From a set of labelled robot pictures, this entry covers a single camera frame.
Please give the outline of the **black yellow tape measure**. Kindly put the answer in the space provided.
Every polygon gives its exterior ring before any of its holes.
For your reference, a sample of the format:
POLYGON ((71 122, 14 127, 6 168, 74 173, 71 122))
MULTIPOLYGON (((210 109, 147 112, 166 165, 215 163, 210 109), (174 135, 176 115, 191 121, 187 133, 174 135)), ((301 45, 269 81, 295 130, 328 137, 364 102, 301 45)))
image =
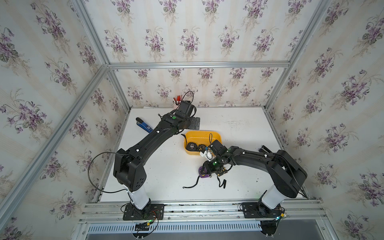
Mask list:
POLYGON ((199 145, 198 148, 199 148, 199 151, 201 153, 204 153, 207 150, 207 146, 206 145, 199 145))
POLYGON ((227 185, 227 180, 223 179, 221 180, 220 177, 222 177, 224 174, 226 174, 228 171, 224 168, 217 172, 217 180, 219 182, 219 188, 225 189, 227 185))
POLYGON ((196 143, 189 142, 186 144, 186 150, 189 152, 196 152, 199 150, 199 147, 196 143))

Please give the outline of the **purple tape measure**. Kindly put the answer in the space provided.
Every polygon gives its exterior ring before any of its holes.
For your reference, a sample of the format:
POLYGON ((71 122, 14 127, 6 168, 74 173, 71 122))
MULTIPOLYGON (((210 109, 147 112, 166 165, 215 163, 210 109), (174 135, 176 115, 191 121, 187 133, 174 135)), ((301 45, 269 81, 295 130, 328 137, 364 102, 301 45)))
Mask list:
POLYGON ((199 173, 199 175, 197 177, 197 180, 196 180, 195 184, 192 185, 192 186, 187 186, 187 187, 183 186, 183 189, 192 189, 192 188, 196 187, 199 184, 200 179, 210 178, 210 175, 208 174, 208 171, 207 171, 207 169, 205 167, 200 167, 199 170, 198 170, 198 173, 199 173))

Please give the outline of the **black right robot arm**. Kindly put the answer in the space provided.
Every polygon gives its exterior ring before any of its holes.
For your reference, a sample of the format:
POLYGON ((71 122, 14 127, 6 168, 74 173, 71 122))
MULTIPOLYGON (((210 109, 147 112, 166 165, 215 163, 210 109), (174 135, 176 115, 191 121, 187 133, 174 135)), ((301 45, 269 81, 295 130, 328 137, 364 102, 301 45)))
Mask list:
POLYGON ((308 177, 304 168, 284 150, 273 153, 265 146, 259 152, 237 146, 226 148, 217 140, 209 146, 209 150, 213 158, 203 163, 199 170, 201 176, 222 176, 229 171, 225 165, 246 166, 270 175, 274 185, 262 195, 258 203, 263 209, 276 210, 286 198, 296 198, 308 177))

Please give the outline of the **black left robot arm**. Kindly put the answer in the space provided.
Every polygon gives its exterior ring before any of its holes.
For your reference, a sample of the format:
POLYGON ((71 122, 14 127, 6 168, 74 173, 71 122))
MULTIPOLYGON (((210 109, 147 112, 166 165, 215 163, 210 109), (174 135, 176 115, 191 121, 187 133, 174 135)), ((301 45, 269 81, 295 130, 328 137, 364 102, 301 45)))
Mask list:
POLYGON ((137 210, 142 211, 151 205, 144 189, 147 178, 144 168, 146 162, 165 141, 187 129, 193 117, 192 112, 173 110, 161 116, 158 125, 140 142, 116 153, 113 176, 125 187, 131 204, 137 210))

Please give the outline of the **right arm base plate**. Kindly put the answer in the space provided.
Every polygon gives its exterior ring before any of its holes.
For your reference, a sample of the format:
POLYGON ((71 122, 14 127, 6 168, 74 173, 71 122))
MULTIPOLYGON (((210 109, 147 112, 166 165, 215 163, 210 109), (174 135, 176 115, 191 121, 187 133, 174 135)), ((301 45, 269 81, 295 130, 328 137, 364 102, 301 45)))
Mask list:
POLYGON ((269 209, 261 202, 241 203, 240 211, 246 219, 276 219, 285 216, 285 209, 278 204, 276 208, 269 209))

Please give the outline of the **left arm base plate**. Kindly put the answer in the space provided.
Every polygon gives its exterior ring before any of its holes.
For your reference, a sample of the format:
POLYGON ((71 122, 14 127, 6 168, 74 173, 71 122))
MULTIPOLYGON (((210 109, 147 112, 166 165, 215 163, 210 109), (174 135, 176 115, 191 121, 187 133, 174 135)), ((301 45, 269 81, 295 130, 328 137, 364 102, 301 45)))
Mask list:
POLYGON ((139 210, 133 204, 129 203, 124 206, 123 220, 162 220, 164 218, 164 208, 164 204, 149 204, 142 210, 139 210))

